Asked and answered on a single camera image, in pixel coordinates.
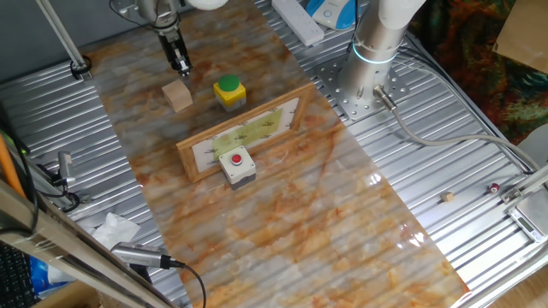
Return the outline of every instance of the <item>wooden block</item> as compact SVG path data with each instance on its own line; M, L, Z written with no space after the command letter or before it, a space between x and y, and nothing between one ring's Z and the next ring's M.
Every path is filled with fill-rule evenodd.
M451 202L455 200L455 195L452 192L444 192L442 193L442 200L444 202Z
M187 86L181 80L175 80L162 87L165 99L175 112L183 110L192 104L192 96Z

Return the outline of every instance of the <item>yellow block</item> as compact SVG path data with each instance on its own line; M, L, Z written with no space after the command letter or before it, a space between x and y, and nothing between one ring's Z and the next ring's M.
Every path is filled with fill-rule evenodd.
M246 98L246 88L240 84L234 91L225 92L219 87L219 83L213 85L213 91L219 100L219 103L224 104L227 107L232 106L235 102L240 99Z

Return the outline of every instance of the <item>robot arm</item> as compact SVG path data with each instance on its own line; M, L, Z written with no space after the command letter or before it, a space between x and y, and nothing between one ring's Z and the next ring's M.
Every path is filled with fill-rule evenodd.
M179 30L181 20L177 13L176 0L131 0L126 5L121 2L115 3L119 13L127 18L129 8L137 10L158 35L171 67L182 76L188 75L192 63ZM203 10L217 9L227 2L228 0L188 0L195 8Z

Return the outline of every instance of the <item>connector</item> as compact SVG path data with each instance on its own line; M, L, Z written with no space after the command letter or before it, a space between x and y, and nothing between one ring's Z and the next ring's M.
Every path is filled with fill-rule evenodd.
M110 250L123 262L151 266L168 270L171 267L171 256L165 249L120 242Z
M386 107L389 112L392 112L394 109L397 108L396 103L394 103L392 98L390 98L388 94L386 94L381 86L375 86L375 88L373 89L373 95L383 102L384 107Z

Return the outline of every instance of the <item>bolt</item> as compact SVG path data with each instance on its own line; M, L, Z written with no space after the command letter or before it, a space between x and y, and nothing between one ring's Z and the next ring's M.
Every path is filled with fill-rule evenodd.
M492 183L489 186L489 192L491 193L498 193L499 190L500 190L500 186L497 183Z

